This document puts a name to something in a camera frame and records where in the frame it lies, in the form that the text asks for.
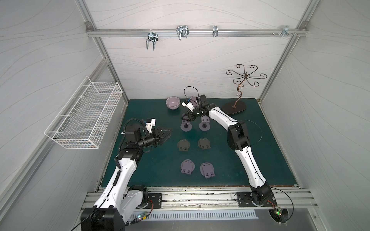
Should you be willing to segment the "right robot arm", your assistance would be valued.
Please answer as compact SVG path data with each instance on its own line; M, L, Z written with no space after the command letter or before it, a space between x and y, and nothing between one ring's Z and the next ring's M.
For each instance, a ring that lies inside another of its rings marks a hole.
M200 116L207 116L222 126L227 131L229 148L235 151L247 173L251 189L249 199L257 207L262 207L265 203L272 204L271 199L274 198L274 194L252 154L246 123L233 119L220 107L210 104L204 94L196 99L196 105L193 105L191 99L180 102L180 105L187 108L187 112L181 119L191 122Z

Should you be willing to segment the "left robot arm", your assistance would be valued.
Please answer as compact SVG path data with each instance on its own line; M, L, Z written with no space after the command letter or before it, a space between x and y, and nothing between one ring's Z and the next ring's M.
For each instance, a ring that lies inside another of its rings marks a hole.
M83 231L123 231L137 208L150 203L146 186L128 183L137 169L144 149L164 144L172 134L170 128L156 128L153 122L132 124L124 129L115 172L99 199L81 214Z

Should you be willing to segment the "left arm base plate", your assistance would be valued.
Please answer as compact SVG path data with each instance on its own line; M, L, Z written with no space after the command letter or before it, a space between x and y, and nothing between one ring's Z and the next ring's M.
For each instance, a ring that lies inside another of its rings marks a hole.
M147 200L144 200L140 204L138 209L160 209L162 208L162 194L161 193L149 193Z

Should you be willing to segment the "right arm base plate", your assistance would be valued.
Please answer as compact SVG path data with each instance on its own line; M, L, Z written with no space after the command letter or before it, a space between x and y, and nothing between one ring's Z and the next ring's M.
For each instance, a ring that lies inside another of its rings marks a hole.
M257 192L237 192L234 195L234 200L241 208L277 206L275 196L272 192L263 196Z

